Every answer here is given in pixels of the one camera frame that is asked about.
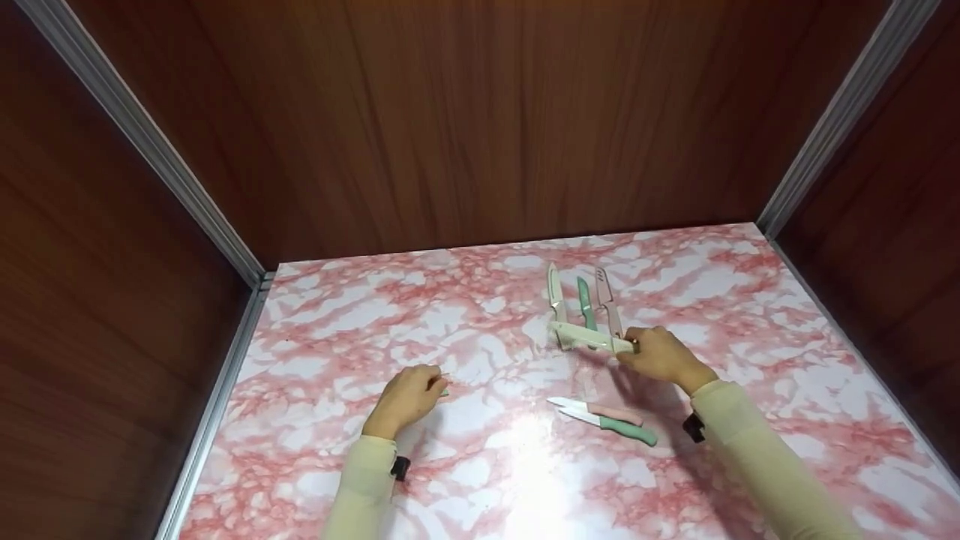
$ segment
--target person's left hand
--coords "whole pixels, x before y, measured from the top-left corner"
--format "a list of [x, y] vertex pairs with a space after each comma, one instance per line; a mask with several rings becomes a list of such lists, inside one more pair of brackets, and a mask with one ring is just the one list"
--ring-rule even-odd
[[373, 412], [363, 426], [363, 434], [393, 440], [396, 434], [433, 410], [446, 380], [437, 366], [405, 367], [380, 394]]

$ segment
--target pink marble surface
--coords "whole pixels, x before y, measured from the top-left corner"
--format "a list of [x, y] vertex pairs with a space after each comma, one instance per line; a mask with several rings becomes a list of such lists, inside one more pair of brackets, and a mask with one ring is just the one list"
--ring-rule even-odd
[[[398, 441], [414, 467], [388, 537], [771, 538], [679, 431], [675, 389], [557, 348], [551, 260], [571, 314], [602, 265], [624, 325], [665, 325], [743, 384], [868, 537], [960, 538], [953, 484], [752, 224], [282, 265], [181, 537], [316, 537], [384, 383], [437, 363], [451, 396]], [[563, 417], [554, 395], [635, 406], [660, 443]]]

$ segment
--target beige sleeve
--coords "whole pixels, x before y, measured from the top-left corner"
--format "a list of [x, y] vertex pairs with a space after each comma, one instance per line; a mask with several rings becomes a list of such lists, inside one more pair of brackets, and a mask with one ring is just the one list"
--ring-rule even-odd
[[704, 437], [735, 470], [780, 540], [860, 538], [850, 516], [767, 424], [738, 384], [716, 380], [693, 394]]
[[394, 489], [396, 443], [361, 435], [350, 447], [322, 540], [374, 540]]

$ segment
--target black wristband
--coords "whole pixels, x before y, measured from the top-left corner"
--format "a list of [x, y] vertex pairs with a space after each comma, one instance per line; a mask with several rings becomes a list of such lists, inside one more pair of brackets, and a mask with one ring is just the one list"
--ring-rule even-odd
[[697, 416], [697, 413], [694, 412], [690, 416], [686, 417], [684, 420], [684, 431], [687, 435], [690, 435], [690, 438], [693, 439], [693, 442], [700, 444], [706, 440], [704, 438], [704, 421]]
[[394, 460], [394, 466], [390, 469], [390, 476], [394, 477], [396, 481], [404, 481], [407, 479], [407, 470], [410, 469], [410, 459], [398, 455]]

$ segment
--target wood grain panel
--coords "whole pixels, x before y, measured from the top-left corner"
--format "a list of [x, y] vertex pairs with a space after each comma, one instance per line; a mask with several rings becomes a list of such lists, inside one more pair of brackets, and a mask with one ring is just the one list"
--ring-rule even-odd
[[248, 291], [0, 2], [0, 529], [152, 538]]
[[780, 238], [958, 471], [959, 12], [934, 15]]
[[70, 4], [267, 265], [754, 219], [887, 5]]

